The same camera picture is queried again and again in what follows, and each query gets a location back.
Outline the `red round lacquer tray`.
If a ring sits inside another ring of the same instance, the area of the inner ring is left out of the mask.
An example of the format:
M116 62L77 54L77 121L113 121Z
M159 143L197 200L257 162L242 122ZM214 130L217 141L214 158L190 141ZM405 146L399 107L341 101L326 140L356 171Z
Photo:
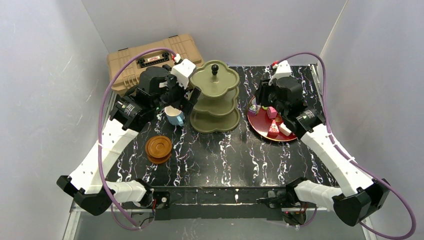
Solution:
M270 141L275 142L290 142L293 140L296 140L297 137L291 133L290 135L285 135L281 132L279 132L276 135L269 135L269 128L273 122L272 119L268 118L267 111L263 108L259 108L259 111L257 114L253 113L252 111L247 111L247 120L250 124L250 126L262 137L265 139L268 139Z

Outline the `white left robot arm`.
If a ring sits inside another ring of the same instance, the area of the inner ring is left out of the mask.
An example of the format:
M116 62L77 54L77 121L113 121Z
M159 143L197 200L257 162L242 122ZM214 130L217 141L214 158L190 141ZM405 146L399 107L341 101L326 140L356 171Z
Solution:
M160 110L171 106L185 114L192 111L201 92L196 87L188 96L189 79L195 70L195 66L181 63L143 71L139 84L114 104L107 122L99 124L99 138L81 164L71 174L60 176L57 185L93 216L128 202L149 207L153 188L144 180L110 182L106 176L127 145Z

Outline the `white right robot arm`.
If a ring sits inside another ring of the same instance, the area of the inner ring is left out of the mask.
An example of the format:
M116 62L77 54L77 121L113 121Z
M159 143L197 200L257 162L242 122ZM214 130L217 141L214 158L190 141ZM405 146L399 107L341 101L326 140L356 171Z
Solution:
M331 187L299 177L285 186L289 200L325 207L351 227L383 206L389 189L336 149L324 116L307 105L296 79L263 79L254 96L257 104L273 107L280 114L283 124L317 155L338 183L338 187Z

